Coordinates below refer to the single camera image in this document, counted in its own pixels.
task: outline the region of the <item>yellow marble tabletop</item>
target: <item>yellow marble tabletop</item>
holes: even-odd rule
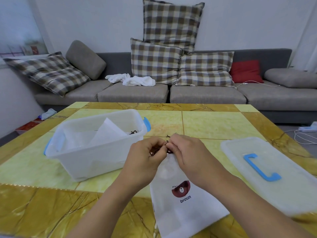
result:
[[[317,177],[317,159],[251,105],[76,102],[0,147],[0,234],[65,237],[120,170],[74,182],[58,160],[43,155],[44,147],[56,126],[64,120],[129,108],[136,109],[150,121],[152,130],[145,138],[167,139],[173,133],[199,138],[227,170],[246,184],[248,182],[221,151],[223,140],[259,137]],[[315,213],[292,219],[317,236]],[[160,237],[149,187],[129,202],[113,237]],[[247,235],[228,215],[193,237]]]

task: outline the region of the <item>red pillow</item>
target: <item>red pillow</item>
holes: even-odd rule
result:
[[[255,83],[253,81],[264,83],[260,76],[259,60],[233,62],[229,73],[234,83]]]

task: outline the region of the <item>checkered cushion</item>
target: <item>checkered cushion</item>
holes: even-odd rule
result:
[[[234,52],[184,55],[179,65],[177,86],[234,87],[229,74]]]
[[[175,84],[183,50],[131,38],[132,74],[150,76],[156,83]]]
[[[61,52],[39,59],[4,58],[4,61],[17,68],[33,82],[61,97],[90,81],[87,75],[63,58]]]
[[[143,41],[194,51],[205,3],[194,6],[143,0]]]

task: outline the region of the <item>cable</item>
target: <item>cable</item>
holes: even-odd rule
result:
[[[304,132],[301,132],[299,129],[288,130],[288,131],[285,131],[285,133],[291,132],[291,131],[294,131],[294,140],[295,140],[297,143],[299,143],[299,144],[317,144],[317,143],[315,143],[315,142],[313,142],[313,141],[304,139],[303,137],[299,136],[298,134],[302,134],[302,135],[306,135],[306,136],[308,136],[308,137],[311,137],[311,138],[317,140],[316,137],[313,137],[313,136],[308,135],[308,134],[306,134],[306,133],[304,133]],[[296,140],[296,136],[299,137],[299,138],[301,138],[302,140],[305,140],[305,141],[309,142],[309,143],[301,143],[301,142],[299,142],[298,140]]]
[[[252,81],[252,82],[257,82],[257,81],[253,81],[253,80],[248,80],[248,81],[245,81],[245,82],[241,83],[240,85],[242,85],[242,84],[247,84],[246,82],[250,82],[250,81]],[[257,82],[257,83],[262,84],[262,85],[265,85],[265,86],[269,86],[269,87],[279,87],[279,86],[280,86],[280,85],[271,86],[271,85],[263,84],[263,83],[260,83],[260,82]]]

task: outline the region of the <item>white tote bag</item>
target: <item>white tote bag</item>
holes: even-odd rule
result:
[[[150,183],[153,210],[162,238],[188,238],[229,214],[212,195],[191,183],[174,154]]]

